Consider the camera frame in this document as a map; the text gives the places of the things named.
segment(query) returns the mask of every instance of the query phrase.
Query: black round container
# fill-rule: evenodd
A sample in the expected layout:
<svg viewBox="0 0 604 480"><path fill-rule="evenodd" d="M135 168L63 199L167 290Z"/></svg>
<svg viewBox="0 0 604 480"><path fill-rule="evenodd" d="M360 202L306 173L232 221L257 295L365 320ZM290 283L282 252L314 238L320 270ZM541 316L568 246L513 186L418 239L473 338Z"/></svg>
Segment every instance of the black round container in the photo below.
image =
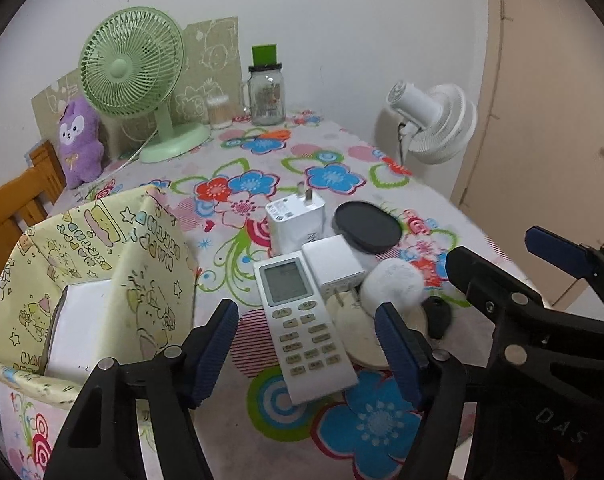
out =
<svg viewBox="0 0 604 480"><path fill-rule="evenodd" d="M344 235L355 249L369 254L381 254L397 245L402 228L389 213L369 202L345 202L333 216L336 232Z"/></svg>

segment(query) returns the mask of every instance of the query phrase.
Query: fan grille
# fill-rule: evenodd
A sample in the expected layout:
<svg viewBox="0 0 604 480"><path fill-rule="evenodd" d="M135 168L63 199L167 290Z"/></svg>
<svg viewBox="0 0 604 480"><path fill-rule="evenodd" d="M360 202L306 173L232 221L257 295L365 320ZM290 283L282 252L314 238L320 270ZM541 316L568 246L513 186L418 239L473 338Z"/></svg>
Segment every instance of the fan grille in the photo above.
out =
<svg viewBox="0 0 604 480"><path fill-rule="evenodd" d="M96 110L146 114L173 91L184 45L177 24L147 7L120 10L90 35L80 57L80 83Z"/></svg>

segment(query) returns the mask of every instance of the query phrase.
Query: white charger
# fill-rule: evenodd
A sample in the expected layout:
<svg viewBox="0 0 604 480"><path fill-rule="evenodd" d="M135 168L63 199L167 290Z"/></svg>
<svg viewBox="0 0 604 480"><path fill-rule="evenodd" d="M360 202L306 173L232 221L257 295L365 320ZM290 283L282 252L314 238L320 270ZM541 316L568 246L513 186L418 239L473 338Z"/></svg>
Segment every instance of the white charger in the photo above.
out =
<svg viewBox="0 0 604 480"><path fill-rule="evenodd" d="M307 242L322 238L324 206L321 196L313 189L298 184L296 194L274 200L266 206L266 218L274 256L294 253Z"/></svg>
<svg viewBox="0 0 604 480"><path fill-rule="evenodd" d="M351 290L364 279L364 269L342 235L304 244L302 253L325 301L336 292Z"/></svg>

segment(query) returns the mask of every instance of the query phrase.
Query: yellow cartoon fabric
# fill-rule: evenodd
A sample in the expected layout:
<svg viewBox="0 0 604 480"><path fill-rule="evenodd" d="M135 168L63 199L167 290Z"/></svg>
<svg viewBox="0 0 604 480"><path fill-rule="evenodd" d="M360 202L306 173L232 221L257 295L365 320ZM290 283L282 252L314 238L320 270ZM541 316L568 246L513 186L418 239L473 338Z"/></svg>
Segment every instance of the yellow cartoon fabric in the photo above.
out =
<svg viewBox="0 0 604 480"><path fill-rule="evenodd" d="M81 386L38 374L65 286L111 278L105 356L122 364L181 344L192 327L197 264L153 186L73 208L29 228L0 277L0 381L69 406Z"/></svg>

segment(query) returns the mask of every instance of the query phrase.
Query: white circulator fan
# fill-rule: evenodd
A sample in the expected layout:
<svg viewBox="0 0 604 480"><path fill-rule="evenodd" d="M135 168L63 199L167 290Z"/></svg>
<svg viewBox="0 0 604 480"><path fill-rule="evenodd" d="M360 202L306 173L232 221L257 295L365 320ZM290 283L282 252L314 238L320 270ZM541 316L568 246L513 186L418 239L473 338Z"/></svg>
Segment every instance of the white circulator fan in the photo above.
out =
<svg viewBox="0 0 604 480"><path fill-rule="evenodd" d="M398 81L386 102L407 121L400 124L397 133L402 165L405 152L424 164L446 162L464 150L476 130L476 106L454 84L423 92Z"/></svg>

